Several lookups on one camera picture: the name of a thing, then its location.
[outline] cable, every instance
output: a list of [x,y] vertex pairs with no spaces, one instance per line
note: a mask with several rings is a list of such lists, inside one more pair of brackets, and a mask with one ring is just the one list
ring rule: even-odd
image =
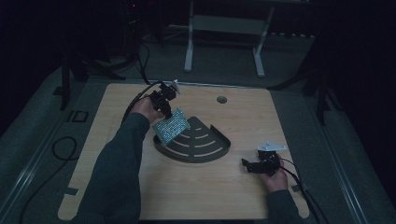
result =
[[137,71],[139,71],[140,72],[140,74],[142,75],[142,78],[143,78],[143,80],[146,82],[146,84],[150,84],[150,82],[149,82],[149,80],[147,79],[147,76],[146,76],[146,66],[148,65],[148,61],[149,61],[149,47],[147,47],[145,44],[143,44],[143,43],[141,43],[141,45],[143,46],[143,47],[145,47],[146,48],[146,50],[148,51],[148,56],[146,57],[146,60],[145,60],[145,63],[144,64],[142,64],[142,60],[141,60],[141,58],[140,58],[140,54],[139,53],[137,53],[137,60],[139,61],[139,65],[140,65],[140,70],[136,67],[136,69],[137,69]]
[[[295,167],[295,169],[296,169],[297,175],[300,176],[300,171],[298,170],[298,167],[297,167],[293,162],[288,161],[288,160],[283,159],[283,158],[282,158],[282,160],[283,160],[283,161],[287,161],[288,163],[292,164],[292,165]],[[329,223],[329,220],[328,220],[327,217],[325,216],[323,210],[322,210],[322,209],[320,208],[320,206],[318,205],[318,202],[314,199],[314,197],[311,195],[311,193],[310,193],[308,190],[305,190],[305,189],[304,189],[301,179],[299,179],[299,178],[297,177],[297,175],[293,174],[291,171],[289,171],[289,170],[286,169],[285,167],[283,167],[283,166],[279,166],[279,167],[280,167],[282,170],[284,170],[284,171],[286,171],[287,173],[289,173],[289,174],[293,177],[293,179],[296,181],[297,185],[299,186],[300,192],[303,194],[303,197],[305,198],[305,200],[306,200],[306,202],[307,202],[308,208],[309,208],[309,210],[312,212],[312,214],[313,214],[313,216],[314,216],[316,222],[317,222],[317,223],[320,223],[320,221],[319,221],[319,219],[318,219],[318,214],[317,214],[316,210],[314,209],[312,203],[308,200],[308,197],[307,197],[307,196],[309,196],[309,198],[314,202],[314,204],[315,204],[315,206],[317,207],[317,209],[319,210],[320,214],[323,216],[323,219],[325,219],[325,222],[326,222],[326,223]]]
[[[70,153],[70,155],[69,155],[67,158],[62,158],[62,157],[60,157],[60,156],[56,153],[56,150],[55,150],[55,146],[56,146],[60,141],[62,141],[62,140],[64,140],[64,139],[70,139],[70,140],[73,141],[73,144],[74,144],[73,149],[72,149],[72,152]],[[69,161],[78,160],[78,157],[73,158],[73,156],[74,156],[76,150],[77,150],[77,141],[76,141],[76,139],[74,139],[74,138],[71,137],[71,136],[62,137],[62,138],[56,140],[56,141],[52,144],[52,155],[53,155],[55,158],[57,158],[58,160],[61,160],[61,161],[64,161],[64,162],[63,162],[62,165],[61,165],[52,175],[50,175],[49,178],[47,178],[47,180],[44,181],[44,182],[38,187],[38,189],[36,189],[35,192],[29,197],[29,199],[27,200],[26,204],[23,206],[23,208],[22,208],[22,210],[21,210],[20,219],[19,219],[19,223],[20,223],[20,224],[23,223],[23,216],[24,216],[24,214],[25,214],[25,212],[26,212],[26,209],[27,209],[27,207],[29,206],[30,202],[33,200],[33,198],[37,195],[37,193],[38,193],[41,189],[43,189],[44,186],[46,186],[46,185],[50,182],[50,180],[51,180],[53,177],[55,177],[55,176],[66,166],[66,164],[67,164]]]
[[128,117],[128,115],[129,115],[130,112],[131,112],[132,107],[134,107],[134,104],[136,104],[136,102],[138,102],[139,100],[141,100],[140,97],[142,97],[142,95],[143,95],[146,91],[148,91],[151,87],[153,87],[153,86],[155,86],[155,85],[157,85],[157,84],[160,84],[160,83],[162,83],[162,82],[161,82],[161,81],[156,81],[156,82],[150,84],[149,86],[147,86],[144,90],[142,90],[141,92],[139,92],[139,93],[136,95],[136,97],[132,100],[132,102],[131,102],[131,103],[128,105],[128,107],[126,108],[125,113],[124,113],[124,115],[123,115],[123,117],[122,117],[122,122],[121,122],[121,123],[123,123],[123,122],[126,120],[126,118]]

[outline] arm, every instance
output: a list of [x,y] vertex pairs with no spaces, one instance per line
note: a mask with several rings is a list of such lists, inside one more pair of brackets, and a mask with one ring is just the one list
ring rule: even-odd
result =
[[285,171],[278,169],[273,176],[260,174],[259,177],[269,193],[266,198],[268,206],[268,223],[304,223],[288,190],[288,177],[286,176]]
[[100,153],[73,223],[137,223],[139,169],[149,124],[162,114],[140,100]]

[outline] wooden tabletop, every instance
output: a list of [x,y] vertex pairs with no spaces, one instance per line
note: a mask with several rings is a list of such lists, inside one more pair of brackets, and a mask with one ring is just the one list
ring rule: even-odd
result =
[[[146,85],[110,84],[98,108],[91,130],[82,149],[69,188],[78,194],[64,195],[58,216],[72,219],[90,181],[96,159],[110,141],[134,97]],[[210,86],[180,86],[182,93],[170,102],[185,117],[197,117],[207,127],[215,126],[231,141],[229,152],[204,163],[174,161],[160,153],[153,144],[155,132],[146,134],[140,168],[140,188],[144,219],[260,219],[268,217],[267,194],[257,175],[249,174],[241,159],[258,161],[257,146],[266,141],[287,145],[276,109],[267,90]],[[153,87],[148,93],[158,91]],[[219,96],[227,103],[220,104]],[[292,161],[288,149],[279,151]],[[296,174],[294,167],[285,167]],[[296,185],[289,176],[289,185]],[[309,211],[299,192],[291,195],[302,217]]]

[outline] sleeve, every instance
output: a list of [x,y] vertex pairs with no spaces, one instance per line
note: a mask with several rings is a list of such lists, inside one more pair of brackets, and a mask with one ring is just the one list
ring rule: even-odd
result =
[[137,223],[140,216],[139,169],[149,120],[133,113],[106,144],[72,223]]
[[304,223],[298,208],[287,189],[278,190],[267,195],[269,224]]

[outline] handheld controller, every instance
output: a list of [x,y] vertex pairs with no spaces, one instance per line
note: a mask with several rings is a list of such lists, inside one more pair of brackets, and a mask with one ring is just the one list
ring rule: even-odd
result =
[[260,162],[249,162],[242,159],[242,164],[247,167],[248,173],[267,174],[273,176],[280,167],[279,157],[275,151],[260,151]]
[[176,93],[181,94],[180,88],[177,85],[177,80],[172,81],[172,83],[169,86],[165,85],[165,83],[163,83],[162,81],[158,81],[154,84],[151,84],[145,90],[137,94],[136,97],[132,100],[132,102],[128,105],[127,109],[125,110],[124,116],[122,118],[122,122],[126,120],[132,107],[134,107],[134,104],[136,104],[136,102],[141,99],[142,95],[149,88],[153,87],[155,84],[160,84],[161,90],[154,91],[148,96],[151,100],[152,107],[155,110],[161,110],[161,112],[165,115],[166,119],[172,117],[172,109],[171,106],[169,105],[169,101],[176,98]]

